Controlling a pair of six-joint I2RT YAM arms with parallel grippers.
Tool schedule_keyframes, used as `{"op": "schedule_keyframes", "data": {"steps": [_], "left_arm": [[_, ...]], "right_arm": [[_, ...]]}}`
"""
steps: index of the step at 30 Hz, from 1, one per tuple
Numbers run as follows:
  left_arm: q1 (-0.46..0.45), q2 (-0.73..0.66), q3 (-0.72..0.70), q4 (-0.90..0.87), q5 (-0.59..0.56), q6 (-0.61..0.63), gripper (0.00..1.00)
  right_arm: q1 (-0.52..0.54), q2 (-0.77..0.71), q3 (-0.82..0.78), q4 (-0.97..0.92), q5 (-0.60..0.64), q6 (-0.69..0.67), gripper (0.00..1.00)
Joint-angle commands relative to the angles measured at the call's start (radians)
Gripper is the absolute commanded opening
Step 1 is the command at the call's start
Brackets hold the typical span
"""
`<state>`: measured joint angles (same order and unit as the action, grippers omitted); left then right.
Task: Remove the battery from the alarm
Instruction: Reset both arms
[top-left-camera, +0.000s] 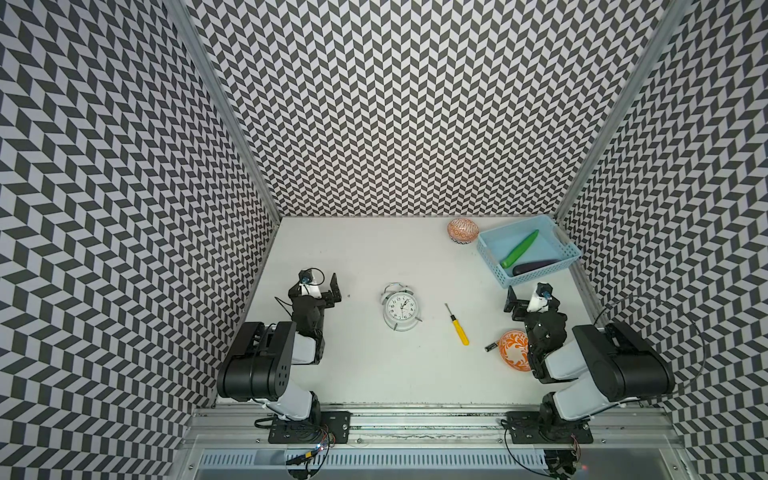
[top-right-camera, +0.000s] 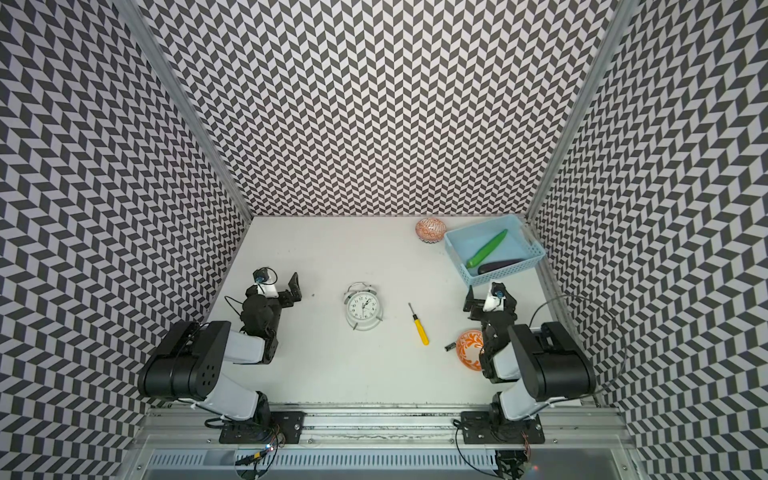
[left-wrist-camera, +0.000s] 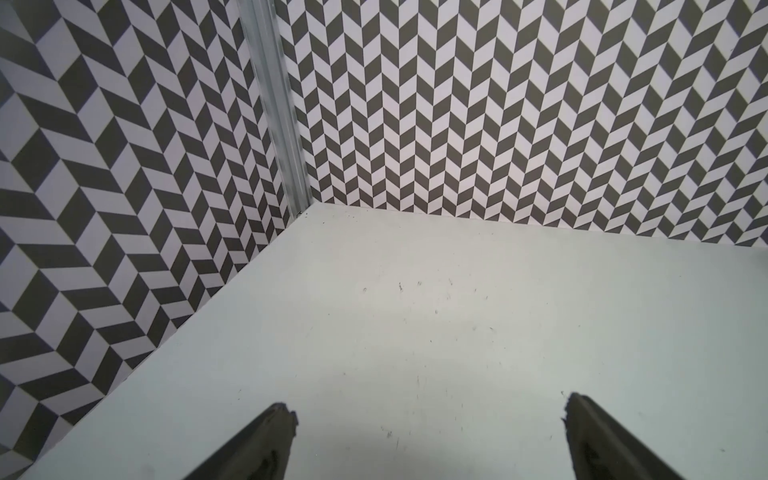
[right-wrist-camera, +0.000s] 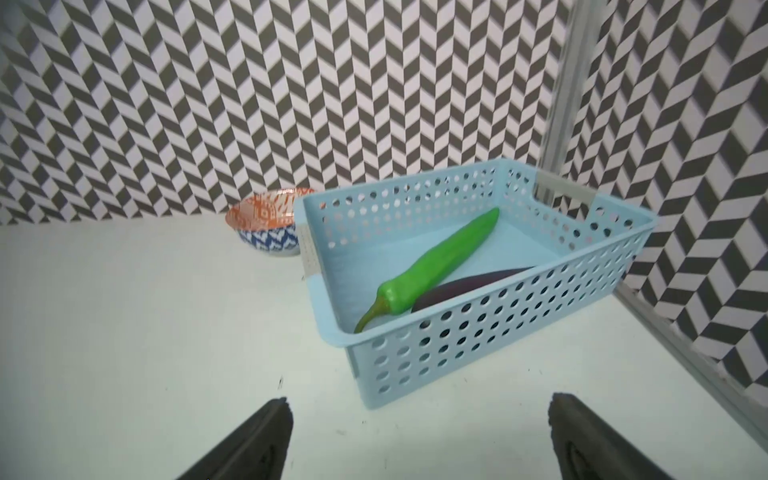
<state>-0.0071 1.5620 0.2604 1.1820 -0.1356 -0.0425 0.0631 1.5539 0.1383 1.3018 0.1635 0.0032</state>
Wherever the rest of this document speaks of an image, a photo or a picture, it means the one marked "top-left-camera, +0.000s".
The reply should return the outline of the yellow handled screwdriver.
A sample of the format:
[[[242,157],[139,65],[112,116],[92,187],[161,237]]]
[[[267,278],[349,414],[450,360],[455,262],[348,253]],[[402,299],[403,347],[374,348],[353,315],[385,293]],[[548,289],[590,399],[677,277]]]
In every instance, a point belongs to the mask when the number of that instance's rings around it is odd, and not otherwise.
[[[464,346],[469,346],[470,345],[469,338],[468,338],[465,330],[463,329],[463,327],[462,327],[458,317],[452,312],[452,310],[450,309],[450,307],[449,307],[449,305],[447,303],[445,303],[445,307],[446,307],[446,309],[448,311],[451,323],[454,326],[454,329],[455,329],[455,331],[456,331],[456,333],[457,333],[461,343]]]

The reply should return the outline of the white twin bell alarm clock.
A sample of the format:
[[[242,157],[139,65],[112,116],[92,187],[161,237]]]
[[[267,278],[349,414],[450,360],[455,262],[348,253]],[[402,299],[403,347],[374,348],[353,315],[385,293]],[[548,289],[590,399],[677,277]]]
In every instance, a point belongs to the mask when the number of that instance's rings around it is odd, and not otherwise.
[[[412,287],[400,282],[387,284],[381,294],[383,318],[395,332],[407,332],[422,322],[419,301]]]

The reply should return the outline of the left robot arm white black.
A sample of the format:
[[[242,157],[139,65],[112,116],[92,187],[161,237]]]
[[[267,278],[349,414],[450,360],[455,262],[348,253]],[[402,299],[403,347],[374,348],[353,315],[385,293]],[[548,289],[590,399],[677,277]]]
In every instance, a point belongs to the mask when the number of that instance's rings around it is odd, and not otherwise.
[[[287,423],[317,426],[317,395],[291,380],[294,366],[321,362],[325,311],[342,301],[335,274],[310,267],[288,290],[287,321],[246,322],[237,332],[216,378],[220,400],[256,403]]]

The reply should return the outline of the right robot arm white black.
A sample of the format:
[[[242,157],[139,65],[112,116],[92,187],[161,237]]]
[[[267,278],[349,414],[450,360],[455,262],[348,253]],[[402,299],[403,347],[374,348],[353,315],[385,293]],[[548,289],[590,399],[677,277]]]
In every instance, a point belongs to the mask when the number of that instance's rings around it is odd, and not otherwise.
[[[624,402],[673,392],[670,363],[632,327],[617,321],[567,331],[559,306],[548,283],[537,284],[528,300],[507,289],[504,311],[524,325],[531,373],[543,384],[566,385],[543,397],[539,428],[576,426]]]

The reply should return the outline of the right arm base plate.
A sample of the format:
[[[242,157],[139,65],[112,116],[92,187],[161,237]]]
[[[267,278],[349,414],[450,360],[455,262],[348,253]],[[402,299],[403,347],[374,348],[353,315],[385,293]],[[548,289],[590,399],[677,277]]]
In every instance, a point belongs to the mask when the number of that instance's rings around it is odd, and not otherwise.
[[[514,444],[592,444],[594,437],[586,420],[564,421],[538,411],[508,411],[502,426]]]

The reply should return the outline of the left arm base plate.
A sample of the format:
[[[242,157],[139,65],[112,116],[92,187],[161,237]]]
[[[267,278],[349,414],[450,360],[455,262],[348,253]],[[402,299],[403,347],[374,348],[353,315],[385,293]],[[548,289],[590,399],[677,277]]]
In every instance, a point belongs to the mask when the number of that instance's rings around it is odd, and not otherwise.
[[[314,419],[302,421],[275,418],[269,428],[269,444],[330,444],[348,443],[351,429],[350,411],[321,412]]]

